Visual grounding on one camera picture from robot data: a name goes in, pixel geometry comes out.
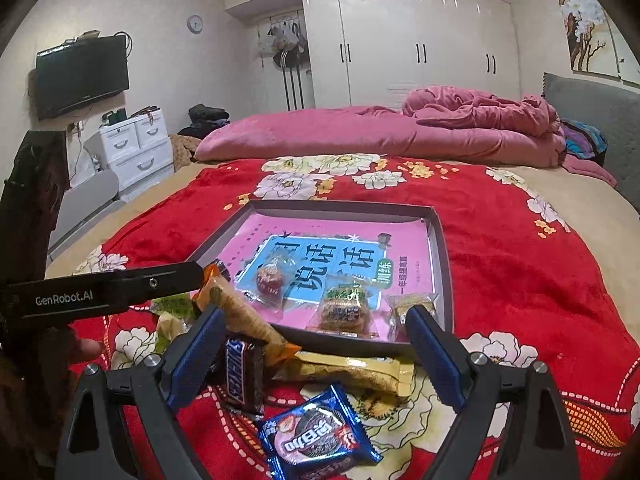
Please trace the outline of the green milk candy packet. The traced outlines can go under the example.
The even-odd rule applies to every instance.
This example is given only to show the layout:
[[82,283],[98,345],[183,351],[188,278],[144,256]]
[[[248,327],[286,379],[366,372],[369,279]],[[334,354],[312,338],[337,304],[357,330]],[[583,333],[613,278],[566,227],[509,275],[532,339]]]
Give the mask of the green milk candy packet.
[[200,316],[190,292],[154,299],[150,311],[157,317],[154,348],[157,354],[163,354],[178,336],[186,334]]

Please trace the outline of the yellow wafer packet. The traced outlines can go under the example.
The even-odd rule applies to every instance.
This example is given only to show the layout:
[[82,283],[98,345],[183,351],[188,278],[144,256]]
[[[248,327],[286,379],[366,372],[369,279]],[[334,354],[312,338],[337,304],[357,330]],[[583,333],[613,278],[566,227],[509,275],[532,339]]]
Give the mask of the yellow wafer packet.
[[346,387],[410,396],[414,375],[411,360],[352,358],[299,351],[274,374],[281,382],[340,382]]

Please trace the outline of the Snickers bar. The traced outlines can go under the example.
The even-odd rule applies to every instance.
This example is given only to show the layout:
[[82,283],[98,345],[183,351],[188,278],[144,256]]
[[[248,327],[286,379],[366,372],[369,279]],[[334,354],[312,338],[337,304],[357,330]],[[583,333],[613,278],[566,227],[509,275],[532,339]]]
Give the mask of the Snickers bar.
[[264,418],[264,345],[240,334],[224,344],[227,404],[250,419]]

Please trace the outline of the orange-end biscuit packet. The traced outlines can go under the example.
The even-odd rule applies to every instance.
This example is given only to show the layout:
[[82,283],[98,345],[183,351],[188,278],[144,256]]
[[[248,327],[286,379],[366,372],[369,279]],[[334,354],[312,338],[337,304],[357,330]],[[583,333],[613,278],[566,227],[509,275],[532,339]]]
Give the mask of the orange-end biscuit packet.
[[264,343],[265,367],[283,365],[299,352],[300,347],[288,342],[256,309],[237,292],[222,275],[215,263],[204,268],[204,284],[192,301],[204,312],[214,306],[224,312],[226,326],[231,333]]

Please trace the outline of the small clear cake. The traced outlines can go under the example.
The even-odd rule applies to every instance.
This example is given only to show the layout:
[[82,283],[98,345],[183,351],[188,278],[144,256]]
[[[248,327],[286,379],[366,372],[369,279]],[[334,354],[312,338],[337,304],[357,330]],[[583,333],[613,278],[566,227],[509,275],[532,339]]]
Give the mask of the small clear cake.
[[385,296],[386,304],[390,308],[388,315],[388,326],[390,332],[388,336],[393,342],[405,340],[407,338],[407,315],[414,306],[424,307],[434,318],[437,315],[435,300],[438,295],[434,292],[412,292],[411,294]]

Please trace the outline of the red candy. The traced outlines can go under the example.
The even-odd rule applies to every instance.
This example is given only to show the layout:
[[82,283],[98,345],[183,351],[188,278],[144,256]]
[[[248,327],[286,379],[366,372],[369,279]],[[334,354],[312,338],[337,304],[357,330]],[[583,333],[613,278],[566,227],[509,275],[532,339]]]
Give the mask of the red candy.
[[274,252],[254,270],[247,271],[239,280],[238,289],[252,301],[266,308],[278,310],[284,305],[284,296],[296,278],[297,263],[285,252]]

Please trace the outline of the clear green-label pastry packet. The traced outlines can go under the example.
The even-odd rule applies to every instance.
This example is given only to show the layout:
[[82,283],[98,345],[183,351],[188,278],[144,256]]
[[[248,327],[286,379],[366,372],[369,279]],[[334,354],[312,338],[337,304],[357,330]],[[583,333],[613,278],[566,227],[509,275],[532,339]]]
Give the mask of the clear green-label pastry packet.
[[372,301],[373,294],[366,282],[329,281],[306,330],[352,338],[378,338]]

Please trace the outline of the blue Oreo-style cookie packet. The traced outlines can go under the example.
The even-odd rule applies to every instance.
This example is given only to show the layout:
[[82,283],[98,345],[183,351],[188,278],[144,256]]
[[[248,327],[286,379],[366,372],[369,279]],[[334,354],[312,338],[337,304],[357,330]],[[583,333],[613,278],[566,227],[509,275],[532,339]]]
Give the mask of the blue Oreo-style cookie packet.
[[331,479],[382,460],[340,384],[257,428],[273,479]]

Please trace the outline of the pink and blue book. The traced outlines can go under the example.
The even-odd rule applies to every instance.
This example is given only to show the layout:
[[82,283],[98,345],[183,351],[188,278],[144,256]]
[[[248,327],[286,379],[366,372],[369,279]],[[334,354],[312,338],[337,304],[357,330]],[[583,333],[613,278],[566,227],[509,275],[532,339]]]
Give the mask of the pink and blue book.
[[278,218],[252,212],[215,258],[239,280],[274,252],[297,263],[296,278],[282,309],[266,308],[247,297],[267,321],[306,330],[326,284],[332,280],[366,282],[378,340],[389,341],[390,308],[385,296],[436,292],[430,233],[423,219],[401,222]]

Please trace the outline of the dark cardboard box tray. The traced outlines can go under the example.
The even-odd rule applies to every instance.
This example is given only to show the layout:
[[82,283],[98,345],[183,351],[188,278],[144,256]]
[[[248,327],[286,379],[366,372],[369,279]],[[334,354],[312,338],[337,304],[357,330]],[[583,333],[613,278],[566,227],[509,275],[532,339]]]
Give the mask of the dark cardboard box tray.
[[[434,297],[435,318],[454,328],[452,285],[442,222],[432,206],[329,200],[252,200],[192,252],[206,266],[220,261],[231,285],[250,294],[257,269],[274,252],[289,252],[296,279],[280,308],[255,309],[285,338],[311,352],[338,356],[414,355],[390,332],[387,298]],[[320,330],[319,304],[331,278],[369,282],[370,324],[363,336]]]

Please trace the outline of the black clothes pile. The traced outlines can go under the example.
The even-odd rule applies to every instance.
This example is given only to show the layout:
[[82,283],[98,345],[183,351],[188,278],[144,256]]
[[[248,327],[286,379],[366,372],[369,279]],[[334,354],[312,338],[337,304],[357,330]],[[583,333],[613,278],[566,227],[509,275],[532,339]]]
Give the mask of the black clothes pile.
[[179,136],[203,140],[209,133],[220,129],[230,122],[230,114],[223,108],[210,107],[204,104],[194,105],[188,111],[191,125],[181,129]]

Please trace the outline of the colourful folded cloth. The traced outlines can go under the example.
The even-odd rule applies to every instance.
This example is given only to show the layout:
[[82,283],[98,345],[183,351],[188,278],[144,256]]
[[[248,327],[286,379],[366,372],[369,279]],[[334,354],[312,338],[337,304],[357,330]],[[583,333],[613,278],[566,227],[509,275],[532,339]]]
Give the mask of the colourful folded cloth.
[[608,140],[592,125],[573,119],[562,119],[561,129],[565,136],[567,153],[581,160],[589,160],[603,167]]

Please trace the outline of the grey headboard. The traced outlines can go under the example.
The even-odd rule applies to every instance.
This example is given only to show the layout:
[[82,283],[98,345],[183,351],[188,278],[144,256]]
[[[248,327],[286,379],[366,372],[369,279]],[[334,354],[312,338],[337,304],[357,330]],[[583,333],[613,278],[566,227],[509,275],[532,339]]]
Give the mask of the grey headboard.
[[617,191],[639,209],[639,93],[544,73],[542,96],[562,118],[600,131],[608,141],[604,168],[617,180]]

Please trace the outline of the white wardrobe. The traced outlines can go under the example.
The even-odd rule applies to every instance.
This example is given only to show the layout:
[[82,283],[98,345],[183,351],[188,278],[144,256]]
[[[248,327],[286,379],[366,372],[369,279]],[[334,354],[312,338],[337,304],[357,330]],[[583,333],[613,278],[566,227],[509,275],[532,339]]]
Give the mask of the white wardrobe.
[[509,0],[224,0],[258,37],[289,28],[314,105],[398,108],[430,84],[520,95]]

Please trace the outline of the round wall clock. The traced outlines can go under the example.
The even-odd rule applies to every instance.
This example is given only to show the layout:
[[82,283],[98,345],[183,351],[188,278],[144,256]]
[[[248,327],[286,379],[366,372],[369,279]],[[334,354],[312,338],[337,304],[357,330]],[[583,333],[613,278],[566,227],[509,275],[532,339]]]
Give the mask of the round wall clock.
[[204,21],[198,14],[193,14],[186,20],[186,27],[193,35],[199,35],[204,28]]

